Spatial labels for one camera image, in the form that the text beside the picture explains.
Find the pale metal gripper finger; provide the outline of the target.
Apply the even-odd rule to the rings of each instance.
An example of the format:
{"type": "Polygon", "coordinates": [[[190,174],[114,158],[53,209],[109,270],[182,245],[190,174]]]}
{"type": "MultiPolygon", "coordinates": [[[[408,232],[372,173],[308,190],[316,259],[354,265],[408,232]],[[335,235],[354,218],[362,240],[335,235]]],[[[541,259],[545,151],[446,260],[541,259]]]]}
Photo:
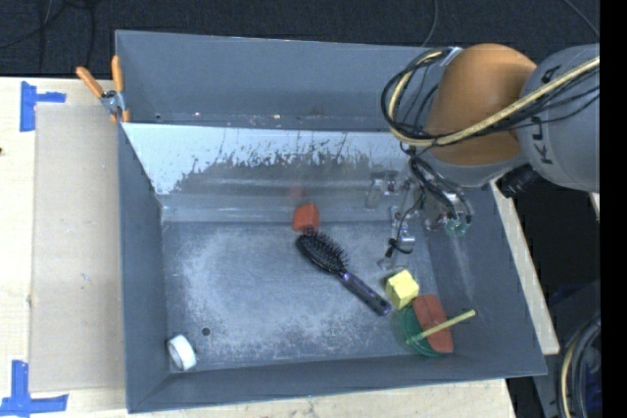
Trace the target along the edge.
{"type": "Polygon", "coordinates": [[[398,195],[398,177],[396,170],[377,171],[370,176],[370,185],[366,192],[364,205],[375,209],[384,198],[398,195]]]}
{"type": "Polygon", "coordinates": [[[410,213],[398,206],[390,207],[391,232],[384,246],[383,257],[377,261],[382,270],[407,268],[416,245],[416,237],[410,231],[410,213]]]}

